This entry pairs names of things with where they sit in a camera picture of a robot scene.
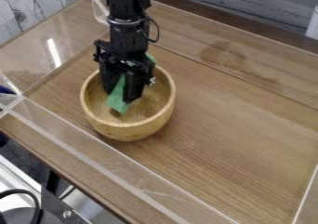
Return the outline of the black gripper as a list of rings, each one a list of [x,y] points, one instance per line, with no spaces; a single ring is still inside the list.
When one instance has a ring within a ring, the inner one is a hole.
[[[113,93],[120,77],[125,75],[126,103],[142,97],[145,79],[153,78],[156,62],[148,55],[150,42],[150,20],[108,20],[110,40],[95,41],[95,61],[99,63],[102,84],[106,92]]]

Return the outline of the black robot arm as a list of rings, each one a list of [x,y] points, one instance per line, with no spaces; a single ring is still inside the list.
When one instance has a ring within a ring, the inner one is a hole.
[[[148,56],[150,43],[150,24],[160,27],[148,13],[150,0],[108,0],[110,14],[110,40],[97,40],[94,60],[99,63],[103,88],[108,94],[116,91],[120,79],[125,79],[124,101],[133,103],[142,97],[145,86],[152,84],[156,62]]]

